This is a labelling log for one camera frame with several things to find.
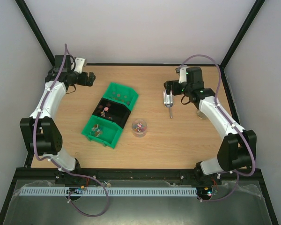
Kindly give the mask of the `black cage frame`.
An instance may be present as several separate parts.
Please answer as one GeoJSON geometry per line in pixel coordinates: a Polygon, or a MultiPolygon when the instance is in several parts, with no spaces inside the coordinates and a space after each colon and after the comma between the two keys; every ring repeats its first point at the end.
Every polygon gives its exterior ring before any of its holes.
{"type": "MultiPolygon", "coordinates": [[[[230,85],[228,84],[227,77],[225,75],[224,69],[227,66],[228,62],[230,61],[231,57],[233,56],[234,52],[236,51],[237,47],[241,43],[243,37],[245,36],[247,30],[249,29],[250,25],[254,21],[255,17],[257,16],[258,12],[260,11],[261,7],[263,6],[265,0],[256,0],[249,11],[244,23],[242,24],[239,32],[237,33],[236,37],[234,38],[229,50],[227,51],[223,61],[221,64],[219,64],[221,75],[222,75],[222,83],[223,88],[225,90],[225,94],[228,100],[229,108],[232,113],[232,118],[235,119],[237,122],[239,122],[239,117],[237,114],[237,109],[235,107],[234,100],[232,99],[232,92],[230,90],[230,85]]],[[[19,9],[21,10],[23,16],[25,17],[27,23],[29,24],[31,30],[33,31],[34,35],[36,36],[38,42],[40,43],[42,49],[44,50],[47,58],[49,59],[50,63],[54,64],[54,56],[41,32],[39,29],[37,22],[33,18],[33,15],[31,11],[29,10],[29,7],[27,6],[26,2],[23,0],[17,0],[16,1],[19,9]]],[[[32,163],[32,154],[29,152],[28,156],[26,157],[25,165],[23,167],[19,167],[16,169],[14,177],[12,179],[12,182],[10,184],[9,190],[7,192],[6,199],[3,203],[1,212],[0,212],[0,225],[4,223],[4,220],[6,218],[7,210],[10,205],[11,199],[12,199],[12,193],[15,190],[15,184],[16,181],[20,178],[28,179],[28,178],[41,178],[42,180],[46,178],[53,178],[53,172],[56,171],[56,169],[32,169],[31,168],[32,163]]],[[[273,225],[278,224],[278,220],[276,217],[276,214],[274,212],[274,208],[272,206],[272,202],[270,200],[270,196],[268,193],[268,190],[266,188],[266,184],[264,181],[264,177],[262,175],[262,171],[260,169],[256,170],[256,173],[251,176],[250,178],[241,177],[241,180],[258,180],[259,185],[261,188],[261,192],[263,196],[265,197],[265,203],[267,207],[267,212],[269,214],[269,217],[271,219],[271,223],[273,225]]]]}

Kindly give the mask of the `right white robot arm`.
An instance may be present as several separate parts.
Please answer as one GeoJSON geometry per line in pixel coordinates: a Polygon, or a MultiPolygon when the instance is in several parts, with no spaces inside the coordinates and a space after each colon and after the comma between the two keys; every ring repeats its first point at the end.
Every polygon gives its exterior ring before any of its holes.
{"type": "Polygon", "coordinates": [[[172,107],[173,96],[187,97],[188,102],[209,119],[222,139],[216,157],[196,164],[196,181],[204,184],[211,179],[211,175],[228,172],[252,176],[256,169],[255,132],[237,123],[220,104],[217,93],[205,88],[201,68],[181,66],[176,68],[176,73],[179,79],[163,84],[165,106],[172,107]]]}

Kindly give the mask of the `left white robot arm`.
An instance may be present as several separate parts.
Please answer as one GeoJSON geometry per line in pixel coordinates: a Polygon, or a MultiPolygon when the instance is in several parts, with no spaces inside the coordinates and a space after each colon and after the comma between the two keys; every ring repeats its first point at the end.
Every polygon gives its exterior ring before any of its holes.
{"type": "Polygon", "coordinates": [[[56,55],[54,60],[54,67],[45,77],[40,101],[29,117],[21,119],[20,129],[27,151],[32,152],[38,161],[48,160],[60,171],[71,172],[78,166],[78,160],[63,148],[62,135],[54,117],[69,87],[91,87],[96,76],[83,71],[85,58],[65,53],[56,55]]]}

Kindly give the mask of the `gold jar lid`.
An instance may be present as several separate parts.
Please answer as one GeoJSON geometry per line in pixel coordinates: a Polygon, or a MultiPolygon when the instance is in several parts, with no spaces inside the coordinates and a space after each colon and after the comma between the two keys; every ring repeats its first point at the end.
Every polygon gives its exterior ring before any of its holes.
{"type": "Polygon", "coordinates": [[[196,115],[202,120],[205,120],[207,118],[206,115],[201,110],[197,110],[196,115]]]}

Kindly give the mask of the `green black bin set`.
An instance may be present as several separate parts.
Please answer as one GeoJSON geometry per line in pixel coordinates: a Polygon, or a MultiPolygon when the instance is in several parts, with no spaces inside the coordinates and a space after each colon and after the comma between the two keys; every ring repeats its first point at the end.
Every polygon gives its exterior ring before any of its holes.
{"type": "Polygon", "coordinates": [[[114,149],[138,96],[133,88],[111,82],[82,134],[89,141],[95,141],[114,149]]]}

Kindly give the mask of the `silver metal scoop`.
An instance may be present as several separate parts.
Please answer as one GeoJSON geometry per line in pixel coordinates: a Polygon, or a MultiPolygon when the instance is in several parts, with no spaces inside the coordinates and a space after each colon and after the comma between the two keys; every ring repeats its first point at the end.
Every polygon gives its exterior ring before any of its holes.
{"type": "Polygon", "coordinates": [[[166,90],[163,91],[163,103],[164,103],[165,107],[168,108],[170,118],[172,119],[173,118],[172,106],[174,105],[172,91],[170,91],[169,94],[166,90]]]}

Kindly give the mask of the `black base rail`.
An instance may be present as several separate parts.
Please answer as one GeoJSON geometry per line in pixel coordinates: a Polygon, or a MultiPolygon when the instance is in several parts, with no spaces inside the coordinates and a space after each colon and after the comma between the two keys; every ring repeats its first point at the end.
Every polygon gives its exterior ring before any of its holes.
{"type": "MultiPolygon", "coordinates": [[[[176,185],[210,186],[213,181],[221,184],[224,180],[235,180],[236,174],[225,173],[217,179],[216,175],[209,175],[202,179],[195,178],[193,169],[88,169],[82,168],[78,172],[90,176],[100,182],[104,181],[165,181],[176,185]]],[[[85,178],[71,176],[54,168],[17,168],[12,182],[18,180],[50,180],[54,184],[78,186],[86,184],[85,178]]]]}

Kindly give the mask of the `clear glass jar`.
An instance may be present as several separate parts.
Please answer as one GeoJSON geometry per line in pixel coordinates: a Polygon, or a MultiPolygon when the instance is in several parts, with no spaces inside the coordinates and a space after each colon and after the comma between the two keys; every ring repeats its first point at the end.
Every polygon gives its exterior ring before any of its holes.
{"type": "Polygon", "coordinates": [[[147,123],[145,120],[135,120],[132,123],[132,132],[136,137],[144,137],[147,133],[147,123]]]}

